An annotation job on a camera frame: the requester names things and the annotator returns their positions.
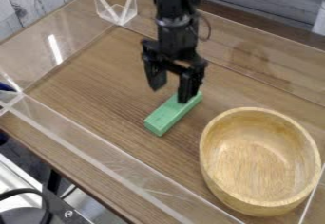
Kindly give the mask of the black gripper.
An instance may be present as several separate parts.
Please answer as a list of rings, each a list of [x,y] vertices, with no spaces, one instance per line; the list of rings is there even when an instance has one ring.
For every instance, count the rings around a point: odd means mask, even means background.
[[[208,67],[206,59],[197,52],[200,23],[158,20],[157,25],[158,39],[141,41],[147,83],[158,91],[168,82],[166,71],[181,75],[178,102],[188,103],[198,93]]]

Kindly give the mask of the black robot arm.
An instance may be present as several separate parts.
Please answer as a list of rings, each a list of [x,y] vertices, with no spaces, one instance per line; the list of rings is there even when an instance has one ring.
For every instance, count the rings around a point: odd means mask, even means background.
[[[142,60],[147,82],[154,91],[168,81],[168,72],[180,76],[178,102],[197,95],[204,83],[208,60],[198,54],[201,0],[154,0],[158,39],[143,39]]]

